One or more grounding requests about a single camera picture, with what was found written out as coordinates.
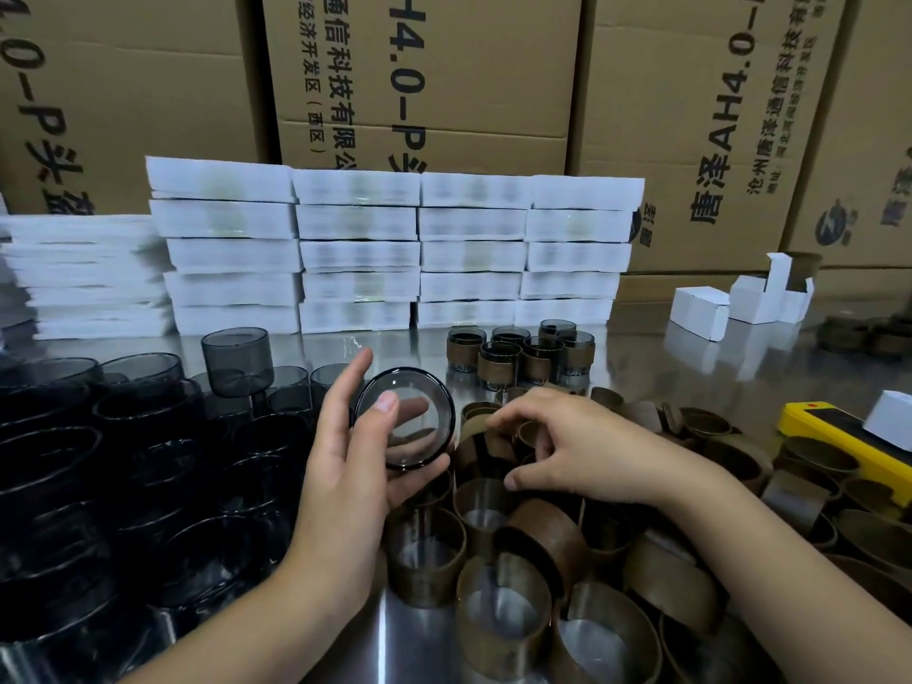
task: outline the hand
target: hand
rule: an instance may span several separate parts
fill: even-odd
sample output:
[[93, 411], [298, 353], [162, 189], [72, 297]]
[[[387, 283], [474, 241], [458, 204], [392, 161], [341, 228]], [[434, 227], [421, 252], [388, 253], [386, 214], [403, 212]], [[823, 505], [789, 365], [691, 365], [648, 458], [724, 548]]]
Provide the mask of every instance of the hand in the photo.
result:
[[558, 490], [603, 502], [661, 506], [669, 486], [706, 459], [589, 399], [532, 389], [491, 415], [489, 428], [540, 423], [535, 462], [507, 476], [509, 490]]
[[307, 460], [294, 537], [277, 573], [292, 582], [316, 582], [335, 594], [346, 620], [367, 602], [390, 512], [450, 466], [450, 457], [391, 477], [386, 468], [393, 429], [428, 409], [424, 399], [402, 403], [392, 391], [348, 428], [348, 406], [373, 361], [362, 350], [326, 394]]

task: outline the person's right hand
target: person's right hand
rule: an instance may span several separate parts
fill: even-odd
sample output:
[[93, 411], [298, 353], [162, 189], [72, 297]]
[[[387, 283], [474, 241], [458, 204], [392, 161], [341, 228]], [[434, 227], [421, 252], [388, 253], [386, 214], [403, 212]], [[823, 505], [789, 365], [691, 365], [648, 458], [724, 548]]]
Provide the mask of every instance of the person's right hand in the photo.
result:
[[535, 461], [514, 469], [509, 490], [558, 490], [603, 502], [660, 506], [706, 459], [589, 399], [532, 389], [491, 415], [489, 428], [540, 423]]

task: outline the reflective table surface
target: reflective table surface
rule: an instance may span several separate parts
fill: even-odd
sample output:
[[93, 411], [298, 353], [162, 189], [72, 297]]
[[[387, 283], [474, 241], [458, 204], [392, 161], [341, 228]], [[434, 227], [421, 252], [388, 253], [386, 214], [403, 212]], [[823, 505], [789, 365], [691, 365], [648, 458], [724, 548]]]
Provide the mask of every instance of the reflective table surface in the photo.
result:
[[[580, 326], [598, 341], [592, 386], [627, 400], [668, 401], [723, 415], [745, 434], [777, 449], [775, 425], [785, 403], [825, 400], [865, 417], [884, 389], [912, 390], [912, 365], [867, 356], [841, 356], [815, 348], [815, 328], [829, 314], [889, 316], [905, 301], [815, 302], [802, 324], [749, 325], [730, 321], [720, 343], [710, 343], [668, 321], [667, 304], [617, 305], [608, 326]], [[466, 403], [494, 400], [473, 375], [448, 372], [447, 329], [271, 336], [275, 365], [308, 368], [347, 362], [362, 347], [374, 350], [368, 374], [391, 367], [421, 367], [445, 379], [457, 413]], [[204, 371], [198, 337], [29, 342], [11, 340], [11, 352], [28, 359], [88, 356], [108, 360], [142, 352], [180, 355], [188, 376]], [[384, 584], [304, 680], [328, 684], [455, 684], [487, 682], [462, 661], [453, 607], [405, 606]], [[523, 684], [546, 681], [531, 675]]]

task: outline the fingernail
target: fingernail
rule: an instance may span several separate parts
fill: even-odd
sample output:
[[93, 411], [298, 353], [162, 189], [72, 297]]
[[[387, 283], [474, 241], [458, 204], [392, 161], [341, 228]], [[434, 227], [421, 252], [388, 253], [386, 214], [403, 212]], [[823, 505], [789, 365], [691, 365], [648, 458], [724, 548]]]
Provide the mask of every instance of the fingernail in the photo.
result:
[[393, 410], [393, 407], [396, 404], [397, 400], [398, 397], [396, 396], [395, 392], [384, 391], [382, 394], [380, 394], [380, 398], [377, 399], [377, 402], [374, 404], [374, 408], [380, 412], [389, 413], [391, 410]]

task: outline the yellow tool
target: yellow tool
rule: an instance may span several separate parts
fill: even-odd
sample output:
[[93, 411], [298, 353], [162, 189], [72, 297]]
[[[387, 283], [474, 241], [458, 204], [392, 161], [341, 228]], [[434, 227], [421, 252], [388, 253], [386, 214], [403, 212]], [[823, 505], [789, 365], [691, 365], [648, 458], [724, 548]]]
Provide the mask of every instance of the yellow tool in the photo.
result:
[[861, 464], [861, 475], [889, 485], [894, 503], [912, 501], [912, 453], [865, 431], [863, 420], [821, 401], [786, 403], [779, 431], [787, 437], [820, 439], [851, 453]]

